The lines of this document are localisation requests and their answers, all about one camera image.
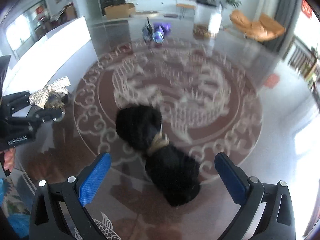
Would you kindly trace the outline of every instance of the window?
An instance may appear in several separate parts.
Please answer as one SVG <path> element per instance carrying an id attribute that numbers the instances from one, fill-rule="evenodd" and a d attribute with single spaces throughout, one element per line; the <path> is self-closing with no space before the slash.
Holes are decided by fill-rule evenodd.
<path id="1" fill-rule="evenodd" d="M 318 47 L 320 44 L 320 22 L 314 12 L 312 12 L 311 18 L 308 18 L 302 11 L 300 12 L 294 35 L 300 38 L 309 49 Z"/>
<path id="2" fill-rule="evenodd" d="M 6 36 L 12 50 L 18 49 L 27 39 L 30 38 L 31 33 L 28 20 L 23 14 L 10 24 L 6 30 Z"/>
<path id="3" fill-rule="evenodd" d="M 297 239 L 306 231 L 308 218 L 311 218 L 318 194 L 317 186 L 320 178 L 319 125 L 320 116 L 318 115 L 294 138 L 297 159 L 296 167 L 293 170 L 294 174 L 291 175 L 293 182 L 289 189 L 295 214 Z"/>

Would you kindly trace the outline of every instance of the white cabinet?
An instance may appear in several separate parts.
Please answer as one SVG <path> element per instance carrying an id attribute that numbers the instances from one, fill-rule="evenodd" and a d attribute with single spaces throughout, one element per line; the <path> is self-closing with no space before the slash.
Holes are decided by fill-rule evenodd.
<path id="1" fill-rule="evenodd" d="M 160 13 L 180 13 L 180 8 L 176 7 L 177 3 L 189 4 L 196 6 L 193 0 L 131 0 L 126 3 L 133 3 L 136 11 L 158 11 Z"/>

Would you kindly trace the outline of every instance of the screw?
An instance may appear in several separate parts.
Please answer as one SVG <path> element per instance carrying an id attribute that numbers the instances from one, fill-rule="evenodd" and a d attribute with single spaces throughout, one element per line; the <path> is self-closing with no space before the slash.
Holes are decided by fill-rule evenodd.
<path id="1" fill-rule="evenodd" d="M 71 176 L 68 178 L 68 182 L 69 183 L 72 183 L 72 182 L 75 182 L 76 181 L 76 177 L 75 176 Z"/>
<path id="2" fill-rule="evenodd" d="M 284 180 L 281 180 L 281 181 L 280 181 L 280 185 L 281 185 L 282 187 L 286 187 L 286 186 L 287 186 L 287 183 L 286 183 Z"/>
<path id="3" fill-rule="evenodd" d="M 252 183 L 258 183 L 258 178 L 257 177 L 250 177 L 250 181 L 252 182 Z"/>

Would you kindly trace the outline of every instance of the round rug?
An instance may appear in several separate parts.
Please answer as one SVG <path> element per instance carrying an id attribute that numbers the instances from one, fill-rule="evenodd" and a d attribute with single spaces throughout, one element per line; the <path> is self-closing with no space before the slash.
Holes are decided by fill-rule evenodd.
<path id="1" fill-rule="evenodd" d="M 245 71 L 224 55 L 208 58 L 200 44 L 167 39 L 121 44 L 84 75 L 74 97 L 76 127 L 97 155 L 109 152 L 112 167 L 149 181 L 144 161 L 115 127 L 118 108 L 160 107 L 170 141 L 201 163 L 202 184 L 217 177 L 214 157 L 225 152 L 238 165 L 254 148 L 262 108 Z"/>

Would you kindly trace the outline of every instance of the cardboard box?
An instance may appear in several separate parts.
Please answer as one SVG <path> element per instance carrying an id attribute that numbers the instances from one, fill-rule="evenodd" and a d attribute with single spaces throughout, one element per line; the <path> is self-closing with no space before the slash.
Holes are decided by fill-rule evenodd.
<path id="1" fill-rule="evenodd" d="M 133 3 L 124 3 L 120 5 L 111 5 L 105 7 L 104 12 L 108 20 L 128 18 L 130 14 L 134 13 L 136 8 Z"/>

